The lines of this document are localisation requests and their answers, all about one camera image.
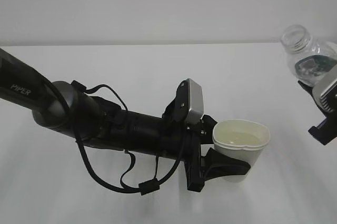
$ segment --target bottle neck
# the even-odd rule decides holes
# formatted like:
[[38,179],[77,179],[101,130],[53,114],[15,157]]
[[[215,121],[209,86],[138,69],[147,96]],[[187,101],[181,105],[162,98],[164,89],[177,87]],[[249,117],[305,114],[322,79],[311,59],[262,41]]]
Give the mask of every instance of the bottle neck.
[[301,25],[288,27],[281,37],[281,43],[289,54],[301,53],[312,46],[313,38]]

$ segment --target white paper cup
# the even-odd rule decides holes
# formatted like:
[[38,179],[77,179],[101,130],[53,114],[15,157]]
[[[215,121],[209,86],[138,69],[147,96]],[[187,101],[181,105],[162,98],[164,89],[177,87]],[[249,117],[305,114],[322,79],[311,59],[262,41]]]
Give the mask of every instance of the white paper cup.
[[[253,167],[270,140],[267,127],[248,120],[226,120],[213,128],[214,149],[228,157],[247,162]],[[240,182],[246,175],[225,176],[230,182]]]

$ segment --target black cable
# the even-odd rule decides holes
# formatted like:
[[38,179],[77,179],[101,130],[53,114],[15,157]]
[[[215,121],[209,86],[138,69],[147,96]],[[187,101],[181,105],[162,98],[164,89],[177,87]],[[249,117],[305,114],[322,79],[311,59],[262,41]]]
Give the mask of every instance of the black cable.
[[185,147],[185,142],[186,142],[186,138],[184,137],[184,134],[183,132],[181,132],[181,147],[180,147],[180,150],[179,150],[179,154],[178,154],[178,157],[177,159],[175,160],[171,170],[168,171],[168,173],[162,178],[159,180],[159,184],[161,185],[162,183],[165,183],[175,172],[175,170],[177,169],[182,157],[183,157],[183,153],[184,153],[184,147]]
[[157,155],[156,155],[156,167],[155,167],[155,170],[154,170],[154,177],[153,177],[153,178],[156,178],[156,177],[157,177],[158,163],[159,163],[159,156],[160,156],[160,154],[157,153]]
[[93,94],[93,93],[97,92],[99,89],[101,89],[101,88],[103,88],[103,87],[105,87],[105,88],[109,89],[110,91],[112,91],[113,94],[117,97],[117,99],[122,103],[123,107],[125,108],[125,116],[124,116],[124,118],[123,118],[123,121],[122,121],[120,124],[117,124],[118,126],[121,126],[121,125],[123,125],[123,124],[126,122],[126,120],[127,120],[127,117],[128,117],[128,109],[127,109],[126,104],[123,102],[123,100],[120,98],[120,96],[116,93],[116,91],[115,91],[114,89],[112,89],[110,86],[108,86],[108,85],[106,85],[106,84],[101,84],[101,85],[95,86],[95,87],[93,87],[93,88],[91,88],[91,89],[85,90],[84,93],[86,93],[86,94]]
[[133,153],[129,152],[128,150],[125,150],[125,153],[130,155],[130,157],[131,157],[131,163],[130,163],[129,168],[125,171],[125,173],[122,174],[122,176],[121,176],[121,178],[120,178],[120,184],[121,184],[121,186],[122,186],[123,188],[137,189],[137,188],[128,186],[127,184],[125,184],[125,183],[123,182],[123,177],[124,177],[130,170],[133,169],[133,167],[135,166],[135,163],[136,163],[136,156],[135,156]]
[[42,76],[42,78],[43,78],[43,81],[44,81],[45,85],[54,93],[54,95],[56,96],[57,100],[61,103],[61,105],[62,105],[62,107],[64,109],[64,113],[69,118],[69,122],[71,124],[71,127],[73,128],[73,132],[74,132],[74,136],[75,136],[75,139],[76,139],[76,143],[78,145],[78,149],[80,150],[80,153],[81,153],[84,165],[85,165],[87,171],[89,172],[90,176],[98,184],[100,184],[101,186],[103,186],[103,187],[105,187],[105,188],[107,188],[109,190],[112,190],[112,191],[120,192],[120,193],[123,193],[123,194],[134,194],[134,193],[140,192],[140,190],[138,188],[135,188],[135,189],[131,189],[131,188],[125,189],[125,188],[120,188],[120,187],[117,187],[117,186],[110,185],[107,182],[105,182],[104,180],[102,180],[95,173],[95,171],[93,170],[93,168],[92,168],[92,166],[91,166],[91,164],[89,162],[88,156],[86,154],[84,145],[83,145],[82,140],[81,140],[81,136],[80,136],[79,132],[77,131],[75,123],[73,122],[73,117],[72,117],[72,113],[70,111],[69,105],[67,104],[66,100],[64,99],[64,97],[62,96],[62,94],[60,93],[60,91],[53,85],[53,83],[51,83],[44,76]]

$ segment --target white table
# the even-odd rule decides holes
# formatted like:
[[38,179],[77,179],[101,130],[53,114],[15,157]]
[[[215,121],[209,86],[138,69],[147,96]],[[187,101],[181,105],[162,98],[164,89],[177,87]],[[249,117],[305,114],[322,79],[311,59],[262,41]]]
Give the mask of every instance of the white table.
[[[122,195],[90,178],[72,138],[0,100],[0,223],[337,223],[337,140],[322,146],[309,135],[323,116],[296,84],[279,44],[3,49],[52,81],[109,84],[130,110],[154,116],[191,77],[203,87],[206,114],[265,124],[272,140],[240,184],[218,178],[201,193],[190,192],[180,164],[159,191]],[[106,90],[99,95],[116,101]],[[118,185],[129,156],[87,151],[97,173]],[[154,172],[153,156],[136,157],[125,178],[131,185]],[[159,178],[172,163],[160,159]]]

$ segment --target clear plastic bottle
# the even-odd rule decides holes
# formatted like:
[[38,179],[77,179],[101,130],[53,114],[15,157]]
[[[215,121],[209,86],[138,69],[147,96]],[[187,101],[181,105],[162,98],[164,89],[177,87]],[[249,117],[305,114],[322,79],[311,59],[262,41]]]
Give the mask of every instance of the clear plastic bottle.
[[282,34],[281,43],[291,73],[311,87],[337,64],[337,53],[301,25],[288,27]]

